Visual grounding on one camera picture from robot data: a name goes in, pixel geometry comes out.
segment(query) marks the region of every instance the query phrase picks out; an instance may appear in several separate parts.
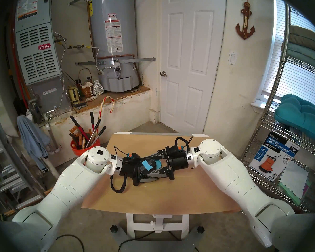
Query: blue tape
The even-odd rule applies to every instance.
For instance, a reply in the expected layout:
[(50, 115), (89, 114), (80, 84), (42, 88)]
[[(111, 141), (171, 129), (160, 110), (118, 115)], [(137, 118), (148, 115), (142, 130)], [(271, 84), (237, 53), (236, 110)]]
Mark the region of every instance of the blue tape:
[(146, 168), (148, 171), (149, 171), (151, 168), (153, 168), (153, 166), (150, 166), (146, 160), (144, 160), (144, 161), (142, 162), (142, 165), (145, 166), (145, 168)]

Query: table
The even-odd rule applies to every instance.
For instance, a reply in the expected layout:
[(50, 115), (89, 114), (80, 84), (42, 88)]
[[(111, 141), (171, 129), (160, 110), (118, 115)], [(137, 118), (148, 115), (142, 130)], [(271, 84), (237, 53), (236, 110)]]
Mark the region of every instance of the table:
[[(112, 135), (107, 150), (111, 154), (115, 154), (115, 145), (125, 153), (137, 153), (140, 157), (149, 156), (166, 146), (174, 145), (178, 136), (187, 140), (193, 136), (190, 147), (196, 147), (204, 139), (210, 138), (207, 135), (196, 134), (116, 133)], [(121, 152), (118, 152), (118, 155), (125, 157)], [(155, 232), (181, 230), (182, 241), (180, 242), (189, 244), (198, 242), (198, 234), (200, 234), (193, 229), (187, 237), (189, 214), (240, 211), (239, 205), (220, 191), (200, 166), (195, 169), (177, 170), (174, 173), (175, 180), (173, 181), (170, 181), (169, 178), (162, 178), (153, 182), (141, 183), (139, 186), (133, 186), (131, 179), (128, 178), (126, 189), (121, 194), (115, 193), (111, 189), (110, 178), (106, 175), (85, 198), (82, 208), (126, 213), (128, 233), (126, 236), (122, 229), (118, 233), (113, 233), (118, 242), (126, 240), (126, 238), (134, 238), (135, 230), (154, 230)], [(116, 189), (121, 187), (123, 180), (122, 176), (114, 176), (113, 182)], [(133, 214), (152, 214), (156, 221), (134, 223)], [(182, 215), (182, 223), (164, 224), (163, 219), (172, 217), (172, 215)], [(131, 242), (124, 244), (124, 249), (130, 247), (129, 243)], [(166, 247), (170, 247), (171, 251), (178, 251), (167, 243), (163, 244), (164, 251), (168, 251)], [(161, 249), (162, 243), (159, 244), (154, 244), (152, 247)], [(183, 248), (179, 251), (188, 251), (185, 250), (184, 244), (181, 247)]]

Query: candy cane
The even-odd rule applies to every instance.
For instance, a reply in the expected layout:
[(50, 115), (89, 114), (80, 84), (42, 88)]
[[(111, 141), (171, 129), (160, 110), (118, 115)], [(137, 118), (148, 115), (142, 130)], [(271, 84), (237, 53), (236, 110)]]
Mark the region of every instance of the candy cane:
[(105, 102), (105, 100), (106, 100), (107, 98), (111, 99), (111, 101), (112, 101), (112, 107), (111, 107), (110, 114), (112, 113), (112, 111), (113, 111), (113, 109), (114, 109), (114, 100), (113, 100), (113, 98), (110, 97), (110, 96), (105, 97), (105, 98), (103, 99), (103, 102), (102, 102), (101, 105), (100, 105), (99, 117), (98, 117), (98, 119), (101, 119), (101, 112), (102, 112), (102, 110), (103, 110), (103, 104), (104, 104), (104, 102)]

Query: caster knob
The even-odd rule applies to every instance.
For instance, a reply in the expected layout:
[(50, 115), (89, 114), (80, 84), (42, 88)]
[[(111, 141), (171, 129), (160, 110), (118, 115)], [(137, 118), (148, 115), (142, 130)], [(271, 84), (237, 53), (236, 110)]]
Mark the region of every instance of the caster knob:
[(204, 232), (204, 227), (199, 226), (199, 227), (197, 228), (197, 232), (200, 233), (200, 234), (203, 234), (203, 232)]
[(118, 231), (118, 227), (116, 225), (112, 225), (112, 227), (110, 228), (112, 233), (117, 233)]

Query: white paper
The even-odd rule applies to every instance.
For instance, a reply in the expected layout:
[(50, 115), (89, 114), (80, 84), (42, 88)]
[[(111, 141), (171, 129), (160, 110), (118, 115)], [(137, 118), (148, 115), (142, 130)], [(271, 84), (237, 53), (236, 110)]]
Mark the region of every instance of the white paper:
[(289, 188), (299, 199), (302, 199), (305, 184), (308, 178), (308, 172), (301, 166), (291, 161), (279, 179), (287, 188)]
[(120, 20), (106, 20), (105, 32), (108, 52), (113, 53), (124, 51)]
[(37, 0), (18, 0), (16, 16), (22, 17), (37, 12)]

